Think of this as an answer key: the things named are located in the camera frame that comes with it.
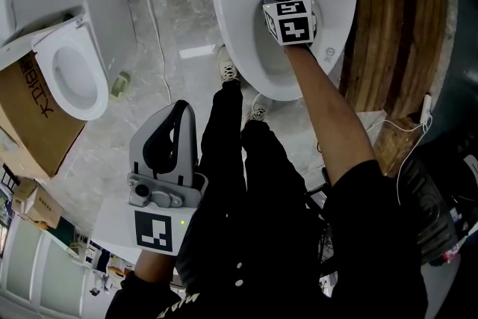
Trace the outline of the person's black trousers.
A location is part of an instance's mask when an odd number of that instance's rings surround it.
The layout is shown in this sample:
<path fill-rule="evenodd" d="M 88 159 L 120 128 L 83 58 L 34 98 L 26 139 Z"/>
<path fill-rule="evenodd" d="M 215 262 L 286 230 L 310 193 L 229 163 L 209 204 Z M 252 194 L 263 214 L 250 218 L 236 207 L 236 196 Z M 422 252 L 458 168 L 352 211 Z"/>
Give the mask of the person's black trousers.
<path fill-rule="evenodd" d="M 190 293 L 243 280 L 259 289 L 317 285 L 316 225 L 305 181 L 268 124 L 241 119 L 236 80 L 217 91 L 202 135 L 208 186 L 178 254 Z"/>

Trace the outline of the white toilet with tank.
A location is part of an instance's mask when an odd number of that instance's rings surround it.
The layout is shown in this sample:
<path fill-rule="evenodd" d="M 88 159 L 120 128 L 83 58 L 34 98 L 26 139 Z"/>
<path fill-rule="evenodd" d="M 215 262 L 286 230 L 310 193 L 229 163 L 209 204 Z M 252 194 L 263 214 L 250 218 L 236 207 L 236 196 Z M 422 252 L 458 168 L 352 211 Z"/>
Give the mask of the white toilet with tank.
<path fill-rule="evenodd" d="M 0 0 L 0 70 L 29 52 L 65 112 L 98 119 L 136 52 L 128 0 Z"/>

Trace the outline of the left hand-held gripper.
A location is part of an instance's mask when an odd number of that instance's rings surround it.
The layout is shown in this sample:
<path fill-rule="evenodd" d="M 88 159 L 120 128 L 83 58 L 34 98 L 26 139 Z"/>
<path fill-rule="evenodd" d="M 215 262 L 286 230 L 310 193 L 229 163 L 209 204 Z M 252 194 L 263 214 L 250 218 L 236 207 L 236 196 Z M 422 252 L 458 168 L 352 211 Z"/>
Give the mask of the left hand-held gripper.
<path fill-rule="evenodd" d="M 132 137 L 129 205 L 139 248 L 178 255 L 208 186 L 207 177 L 194 173 L 196 160 L 195 115 L 185 100 L 154 113 Z"/>

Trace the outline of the white power strip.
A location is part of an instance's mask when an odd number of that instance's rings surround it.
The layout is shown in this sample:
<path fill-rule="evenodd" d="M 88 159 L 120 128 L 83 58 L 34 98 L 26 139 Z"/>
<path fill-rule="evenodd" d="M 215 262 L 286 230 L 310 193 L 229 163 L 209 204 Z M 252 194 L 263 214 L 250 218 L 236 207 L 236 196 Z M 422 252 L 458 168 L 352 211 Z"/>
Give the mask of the white power strip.
<path fill-rule="evenodd" d="M 429 93 L 426 93 L 423 98 L 422 111 L 420 115 L 420 124 L 427 126 L 431 118 L 432 97 Z"/>

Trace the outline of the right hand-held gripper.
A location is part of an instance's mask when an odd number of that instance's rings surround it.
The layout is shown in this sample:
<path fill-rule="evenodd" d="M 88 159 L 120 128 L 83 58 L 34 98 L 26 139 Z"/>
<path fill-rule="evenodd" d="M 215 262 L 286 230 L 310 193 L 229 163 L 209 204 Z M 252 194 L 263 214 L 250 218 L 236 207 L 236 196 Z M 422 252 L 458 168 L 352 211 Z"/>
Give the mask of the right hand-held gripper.
<path fill-rule="evenodd" d="M 317 20 L 311 0 L 262 0 L 268 31 L 280 46 L 311 44 Z"/>

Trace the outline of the large cardboard box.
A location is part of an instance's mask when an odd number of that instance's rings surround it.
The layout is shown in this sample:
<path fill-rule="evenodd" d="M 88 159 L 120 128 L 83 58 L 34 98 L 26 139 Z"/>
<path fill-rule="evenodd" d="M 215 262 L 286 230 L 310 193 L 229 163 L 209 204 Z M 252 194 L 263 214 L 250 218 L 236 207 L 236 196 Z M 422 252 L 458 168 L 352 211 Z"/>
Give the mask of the large cardboard box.
<path fill-rule="evenodd" d="M 58 106 L 33 52 L 0 71 L 0 159 L 13 173 L 54 178 L 84 126 Z"/>

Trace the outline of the dark wooden slat board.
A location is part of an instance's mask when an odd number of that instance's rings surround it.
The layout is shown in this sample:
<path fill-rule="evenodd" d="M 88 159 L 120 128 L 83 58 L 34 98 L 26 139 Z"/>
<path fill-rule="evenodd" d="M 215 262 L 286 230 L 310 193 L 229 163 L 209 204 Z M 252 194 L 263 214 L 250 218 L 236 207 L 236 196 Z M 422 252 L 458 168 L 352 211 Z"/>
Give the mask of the dark wooden slat board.
<path fill-rule="evenodd" d="M 339 90 L 357 112 L 420 110 L 438 67 L 448 0 L 357 0 Z"/>

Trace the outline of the white sneaker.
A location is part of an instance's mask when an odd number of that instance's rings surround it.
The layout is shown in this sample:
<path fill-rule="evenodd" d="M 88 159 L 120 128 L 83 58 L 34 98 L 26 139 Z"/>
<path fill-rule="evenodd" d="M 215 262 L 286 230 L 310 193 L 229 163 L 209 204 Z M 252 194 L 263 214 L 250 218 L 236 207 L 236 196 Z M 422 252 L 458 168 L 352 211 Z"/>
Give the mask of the white sneaker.
<path fill-rule="evenodd" d="M 263 122 L 272 104 L 272 99 L 258 93 L 251 102 L 249 113 L 246 115 L 244 122 L 247 123 L 251 120 Z"/>
<path fill-rule="evenodd" d="M 237 68 L 225 46 L 221 46 L 217 53 L 217 67 L 222 83 L 229 81 L 240 81 Z"/>

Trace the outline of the small cardboard box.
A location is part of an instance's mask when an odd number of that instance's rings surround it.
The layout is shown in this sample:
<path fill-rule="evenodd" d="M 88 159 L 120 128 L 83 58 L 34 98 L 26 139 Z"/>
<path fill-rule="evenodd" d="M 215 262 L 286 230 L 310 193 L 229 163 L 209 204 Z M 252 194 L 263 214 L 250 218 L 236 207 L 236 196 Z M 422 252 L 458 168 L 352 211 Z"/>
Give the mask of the small cardboard box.
<path fill-rule="evenodd" d="M 61 205 L 33 179 L 23 178 L 13 191 L 12 209 L 26 220 L 56 229 L 63 212 Z"/>

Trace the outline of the person's black button shirt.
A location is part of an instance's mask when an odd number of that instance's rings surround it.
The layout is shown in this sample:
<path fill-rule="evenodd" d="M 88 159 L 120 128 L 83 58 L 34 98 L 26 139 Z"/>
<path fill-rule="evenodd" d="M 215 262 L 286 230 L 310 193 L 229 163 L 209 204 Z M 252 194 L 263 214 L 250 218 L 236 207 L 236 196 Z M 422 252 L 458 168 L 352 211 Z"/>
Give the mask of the person's black button shirt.
<path fill-rule="evenodd" d="M 318 282 L 318 228 L 303 203 L 226 213 L 204 202 L 176 267 L 187 290 L 130 273 L 105 319 L 423 319 L 420 253 L 390 179 L 375 161 L 356 165 L 325 204 L 338 284 Z"/>

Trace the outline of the person's left forearm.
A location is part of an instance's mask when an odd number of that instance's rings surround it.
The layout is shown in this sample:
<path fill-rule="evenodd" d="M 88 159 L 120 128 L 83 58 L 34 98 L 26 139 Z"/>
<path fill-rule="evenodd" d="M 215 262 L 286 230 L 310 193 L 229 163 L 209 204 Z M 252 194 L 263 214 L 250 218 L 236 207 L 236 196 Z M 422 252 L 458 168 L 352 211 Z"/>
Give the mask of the person's left forearm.
<path fill-rule="evenodd" d="M 173 280 L 175 265 L 174 256 L 142 250 L 134 274 L 145 282 L 170 283 Z"/>

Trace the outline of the white framed glass partition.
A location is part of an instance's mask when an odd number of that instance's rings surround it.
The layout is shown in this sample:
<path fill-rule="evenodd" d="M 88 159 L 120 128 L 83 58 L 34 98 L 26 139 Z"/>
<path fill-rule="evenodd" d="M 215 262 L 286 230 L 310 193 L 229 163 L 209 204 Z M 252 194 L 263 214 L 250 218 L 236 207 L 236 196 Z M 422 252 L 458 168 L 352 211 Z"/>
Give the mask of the white framed glass partition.
<path fill-rule="evenodd" d="M 0 319 L 81 319 L 87 269 L 48 232 L 13 219 L 0 259 Z"/>

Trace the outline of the black ribbed suitcase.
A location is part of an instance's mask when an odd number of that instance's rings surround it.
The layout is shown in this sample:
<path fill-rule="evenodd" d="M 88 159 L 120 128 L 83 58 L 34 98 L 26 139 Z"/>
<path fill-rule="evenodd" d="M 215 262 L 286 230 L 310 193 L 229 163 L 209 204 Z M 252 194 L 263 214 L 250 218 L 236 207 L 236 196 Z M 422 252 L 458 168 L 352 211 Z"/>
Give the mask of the black ribbed suitcase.
<path fill-rule="evenodd" d="M 421 263 L 438 261 L 459 239 L 451 208 L 420 160 L 409 159 L 403 165 L 398 177 L 398 196 Z"/>

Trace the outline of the white cabinet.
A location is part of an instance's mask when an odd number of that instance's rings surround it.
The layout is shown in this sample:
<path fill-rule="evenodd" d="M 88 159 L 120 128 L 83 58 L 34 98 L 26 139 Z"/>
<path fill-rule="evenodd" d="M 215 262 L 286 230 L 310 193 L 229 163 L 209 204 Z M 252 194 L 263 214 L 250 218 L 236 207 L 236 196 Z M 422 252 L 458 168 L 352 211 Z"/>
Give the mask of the white cabinet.
<path fill-rule="evenodd" d="M 140 249 L 134 239 L 134 208 L 121 199 L 104 199 L 91 239 L 110 253 L 135 263 Z"/>

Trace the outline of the person's right forearm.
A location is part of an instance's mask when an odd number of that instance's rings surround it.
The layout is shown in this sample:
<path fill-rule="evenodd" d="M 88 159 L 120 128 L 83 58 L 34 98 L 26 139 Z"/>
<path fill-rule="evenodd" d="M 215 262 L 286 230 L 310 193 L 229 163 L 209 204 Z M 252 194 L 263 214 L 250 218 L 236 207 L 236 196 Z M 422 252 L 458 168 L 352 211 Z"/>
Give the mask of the person's right forearm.
<path fill-rule="evenodd" d="M 375 158 L 370 139 L 313 54 L 302 46 L 286 46 L 284 52 L 297 77 L 329 180 L 335 184 L 356 165 Z"/>

